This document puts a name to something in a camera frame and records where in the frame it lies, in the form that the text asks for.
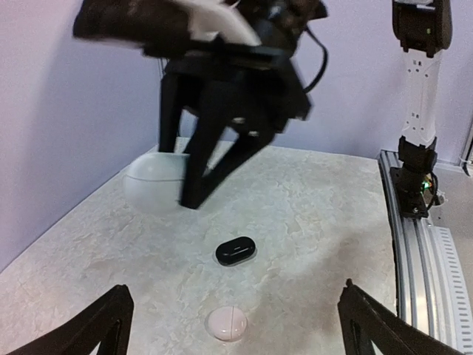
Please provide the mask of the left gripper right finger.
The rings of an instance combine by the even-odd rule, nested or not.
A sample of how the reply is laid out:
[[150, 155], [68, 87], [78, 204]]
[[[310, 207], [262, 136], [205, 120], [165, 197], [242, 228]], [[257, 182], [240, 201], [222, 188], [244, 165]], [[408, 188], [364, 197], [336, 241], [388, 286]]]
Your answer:
[[471, 354], [468, 301], [454, 309], [446, 281], [396, 287], [393, 313], [348, 279], [338, 302], [346, 354]]

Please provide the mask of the white earbud charging case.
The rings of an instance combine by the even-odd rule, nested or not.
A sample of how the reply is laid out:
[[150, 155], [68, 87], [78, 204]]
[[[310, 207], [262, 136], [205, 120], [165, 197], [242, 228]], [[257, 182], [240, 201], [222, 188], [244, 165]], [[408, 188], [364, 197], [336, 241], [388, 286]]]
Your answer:
[[148, 152], [136, 158], [123, 176], [126, 202], [147, 214], [177, 211], [187, 160], [187, 154], [166, 152]]

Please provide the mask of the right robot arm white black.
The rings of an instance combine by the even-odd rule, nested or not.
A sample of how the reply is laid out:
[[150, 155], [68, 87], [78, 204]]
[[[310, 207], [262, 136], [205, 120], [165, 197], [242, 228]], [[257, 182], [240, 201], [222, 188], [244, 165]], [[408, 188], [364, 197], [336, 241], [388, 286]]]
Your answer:
[[[185, 150], [179, 204], [197, 209], [292, 119], [305, 120], [311, 85], [291, 61], [309, 22], [325, 18], [321, 1], [193, 1], [192, 40], [169, 56], [161, 81], [158, 149], [175, 149], [183, 111], [197, 122]], [[448, 1], [394, 1], [392, 28], [404, 52], [406, 118], [401, 167], [390, 171], [401, 215], [427, 217], [424, 183], [434, 177], [434, 104], [440, 60], [452, 41]]]

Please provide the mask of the pink earbud charging case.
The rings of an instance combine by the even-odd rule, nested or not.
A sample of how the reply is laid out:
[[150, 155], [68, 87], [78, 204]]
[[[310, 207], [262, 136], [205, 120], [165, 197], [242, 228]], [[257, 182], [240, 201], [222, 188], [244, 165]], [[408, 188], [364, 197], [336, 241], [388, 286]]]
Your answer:
[[207, 329], [212, 337], [223, 342], [241, 339], [248, 327], [244, 312], [235, 306], [223, 306], [214, 309], [207, 319]]

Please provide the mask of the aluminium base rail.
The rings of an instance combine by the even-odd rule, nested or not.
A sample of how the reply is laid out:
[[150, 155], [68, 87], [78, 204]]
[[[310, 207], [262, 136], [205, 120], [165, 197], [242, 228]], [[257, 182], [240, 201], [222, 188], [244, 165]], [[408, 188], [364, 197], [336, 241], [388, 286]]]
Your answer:
[[390, 169], [395, 152], [378, 157], [395, 251], [397, 312], [408, 324], [463, 354], [472, 353], [472, 309], [460, 259], [448, 228], [431, 217], [400, 215]]

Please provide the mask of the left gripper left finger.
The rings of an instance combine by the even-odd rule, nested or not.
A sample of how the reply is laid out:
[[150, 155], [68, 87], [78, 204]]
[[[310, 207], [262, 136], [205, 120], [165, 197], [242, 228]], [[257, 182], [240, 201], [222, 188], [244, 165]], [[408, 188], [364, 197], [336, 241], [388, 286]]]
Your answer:
[[115, 285], [68, 322], [11, 354], [126, 354], [134, 301], [127, 285]]

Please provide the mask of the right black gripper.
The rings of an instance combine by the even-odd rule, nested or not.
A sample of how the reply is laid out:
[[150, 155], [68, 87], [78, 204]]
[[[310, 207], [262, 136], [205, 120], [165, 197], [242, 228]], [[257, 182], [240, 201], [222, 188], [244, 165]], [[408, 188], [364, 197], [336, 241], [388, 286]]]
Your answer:
[[[180, 205], [198, 209], [236, 169], [285, 131], [291, 120], [307, 120], [308, 90], [290, 54], [270, 47], [195, 42], [164, 67], [160, 93], [159, 152], [174, 152], [180, 119], [197, 119], [185, 152]], [[208, 170], [225, 129], [234, 144]]]

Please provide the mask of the black earbud charging case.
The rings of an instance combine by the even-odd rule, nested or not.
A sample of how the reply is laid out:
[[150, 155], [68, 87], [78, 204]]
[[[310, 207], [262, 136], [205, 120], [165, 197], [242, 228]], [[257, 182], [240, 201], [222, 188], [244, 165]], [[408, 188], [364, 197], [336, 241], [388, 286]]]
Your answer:
[[244, 262], [256, 253], [256, 244], [253, 239], [241, 236], [220, 244], [215, 257], [222, 266], [233, 266]]

